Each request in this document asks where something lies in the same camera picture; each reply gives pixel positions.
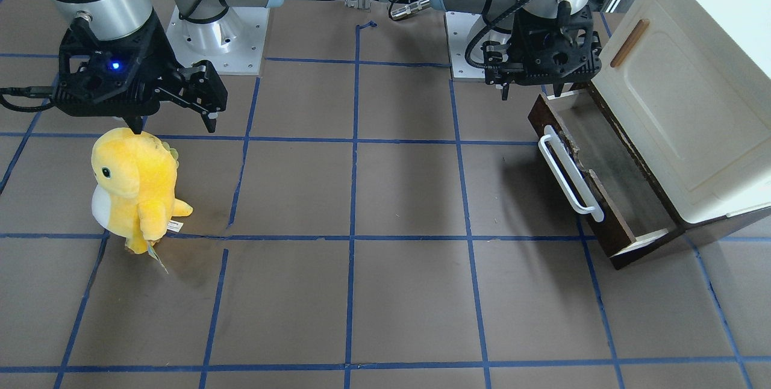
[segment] open drawer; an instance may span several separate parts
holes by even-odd
[[[614,129],[596,92],[540,95],[529,120],[539,148],[573,209],[588,214],[608,257],[652,244],[678,229],[634,147]]]

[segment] white label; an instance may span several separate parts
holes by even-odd
[[[166,229],[169,231],[179,232],[179,230],[182,229],[182,225],[184,225],[184,223],[177,222],[176,220],[170,220],[169,224],[166,225]]]

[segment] white belly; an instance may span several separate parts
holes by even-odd
[[[94,189],[94,195],[91,197],[91,214],[94,219],[102,225],[102,228],[107,229],[107,224],[110,223],[110,194],[102,188],[100,185],[96,185]]]

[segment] blue grid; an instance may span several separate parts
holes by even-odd
[[[605,29],[608,30],[608,35],[611,35],[610,27],[605,19],[605,16],[601,14]],[[260,79],[257,78],[254,86],[254,93],[251,103],[251,109],[248,119],[247,129],[243,137],[231,137],[231,136],[216,136],[216,135],[158,135],[165,139],[190,139],[190,140],[240,140],[243,142],[243,159],[242,167],[240,168],[239,183],[234,192],[233,204],[231,207],[231,216],[229,217],[228,226],[232,225],[236,214],[237,202],[239,201],[240,183],[242,183],[243,169],[245,169],[245,163],[248,154],[249,142],[253,140],[267,140],[268,142],[342,142],[352,143],[352,187],[351,187],[351,212],[350,212],[350,233],[349,235],[193,235],[182,233],[168,233],[168,236],[172,238],[212,238],[220,241],[228,240],[243,240],[243,241],[262,241],[262,240],[317,240],[319,238],[325,238],[328,240],[342,240],[349,241],[349,276],[348,276],[348,298],[347,298],[347,312],[346,312],[346,340],[345,340],[345,362],[344,364],[221,364],[221,365],[209,365],[210,355],[214,346],[214,338],[217,326],[217,316],[220,307],[220,300],[223,290],[223,283],[226,274],[226,264],[228,264],[228,249],[223,249],[222,261],[220,267],[220,274],[217,282],[217,290],[215,292],[214,309],[212,310],[212,317],[210,320],[210,328],[207,336],[207,345],[204,352],[204,360],[201,365],[177,365],[177,366],[145,366],[145,365],[114,365],[114,366],[70,366],[69,356],[72,353],[77,333],[80,329],[80,322],[85,312],[85,308],[88,304],[89,292],[96,279],[96,274],[99,269],[99,265],[104,256],[105,245],[110,234],[105,231],[102,234],[56,234],[56,233],[0,233],[0,238],[53,238],[53,239],[100,239],[99,251],[97,252],[96,262],[94,263],[92,272],[89,276],[88,283],[86,284],[86,290],[81,299],[80,307],[77,315],[75,316],[75,323],[73,324],[72,332],[70,334],[63,359],[61,359],[60,366],[33,366],[33,367],[0,367],[0,373],[56,373],[56,380],[54,389],[58,389],[63,380],[65,373],[101,373],[101,372],[200,372],[201,380],[199,388],[206,387],[207,375],[211,372],[275,372],[276,370],[329,370],[330,372],[344,372],[344,388],[350,387],[350,372],[351,370],[403,370],[403,369],[454,369],[454,368],[480,368],[484,371],[485,387],[491,389],[490,381],[490,369],[492,368],[518,368],[518,367],[598,367],[598,366],[613,366],[617,375],[617,383],[619,388],[625,387],[622,377],[622,365],[645,365],[645,364],[722,364],[722,363],[736,363],[741,370],[744,382],[748,388],[752,388],[752,384],[749,380],[749,375],[746,371],[744,363],[771,363],[771,356],[741,356],[736,347],[735,340],[733,339],[732,332],[729,328],[725,315],[722,312],[722,308],[718,301],[718,297],[714,288],[711,286],[710,276],[706,271],[704,263],[702,262],[699,249],[691,243],[696,260],[699,263],[699,267],[705,278],[705,287],[710,292],[711,298],[715,304],[716,310],[721,318],[722,326],[725,331],[729,343],[734,353],[733,356],[699,356],[699,357],[639,357],[639,358],[619,358],[615,352],[611,327],[608,322],[608,317],[605,313],[605,305],[602,301],[601,288],[595,274],[594,263],[592,262],[592,255],[588,248],[588,241],[594,240],[594,236],[586,235],[583,231],[580,219],[576,221],[576,229],[578,235],[565,235],[565,236],[492,236],[492,235],[473,235],[470,224],[470,208],[468,204],[468,197],[466,194],[466,180],[463,167],[463,145],[521,145],[521,146],[534,146],[536,142],[530,142],[524,140],[524,142],[499,142],[498,140],[461,140],[460,126],[457,114],[457,107],[455,106],[455,93],[454,84],[449,82],[449,89],[451,90],[451,102],[452,102],[452,118],[454,118],[454,130],[455,140],[395,140],[395,139],[358,139],[358,74],[361,65],[377,65],[377,66],[409,66],[409,67],[422,67],[422,66],[434,66],[434,67],[449,67],[447,64],[441,63],[393,63],[393,62],[377,62],[377,61],[362,61],[360,60],[360,31],[368,27],[375,27],[377,24],[369,22],[363,26],[356,26],[356,52],[355,60],[315,60],[315,59],[295,59],[295,58],[273,58],[268,57],[267,60],[275,61],[291,61],[291,62],[307,62],[307,63],[344,63],[355,65],[355,93],[354,93],[354,129],[353,138],[314,138],[314,137],[253,137],[250,136],[250,131],[254,119],[254,112],[258,100],[258,91]],[[0,57],[25,57],[25,58],[56,58],[55,55],[46,54],[0,54]],[[30,137],[99,137],[100,134],[60,134],[60,133],[34,133],[33,130],[39,119],[40,113],[36,114],[27,131],[22,132],[0,132],[0,136],[10,137],[22,137],[22,141],[14,154],[11,163],[8,165],[8,169],[3,176],[2,182],[0,182],[0,193],[11,176],[14,165],[19,160],[25,145],[27,145]],[[454,144],[457,149],[458,167],[460,173],[460,185],[461,193],[463,197],[463,211],[466,222],[466,235],[356,235],[355,233],[355,200],[356,200],[356,160],[357,160],[357,148],[358,143],[372,143],[372,144]],[[486,240],[502,240],[502,241],[581,241],[584,255],[586,257],[588,274],[592,279],[592,285],[595,289],[595,296],[597,298],[598,307],[600,310],[605,333],[608,338],[608,347],[611,354],[611,359],[555,359],[554,361],[489,361],[487,357],[487,342],[485,342],[484,333],[484,319],[482,318],[482,306],[479,299],[479,287],[476,279],[476,263],[474,256],[474,241],[486,241]],[[353,364],[352,363],[352,315],[353,315],[353,298],[354,298],[354,261],[355,261],[355,241],[356,240],[458,240],[466,241],[468,243],[471,278],[473,283],[473,295],[476,307],[477,326],[479,330],[479,345],[481,348],[482,361],[463,361],[463,362],[418,362],[418,363],[377,363],[377,364]],[[728,237],[725,240],[728,241],[771,241],[771,237]]]

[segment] toy kitchen cabinet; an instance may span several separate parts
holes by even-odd
[[[771,0],[636,0],[603,70],[529,119],[619,269],[771,214]]]

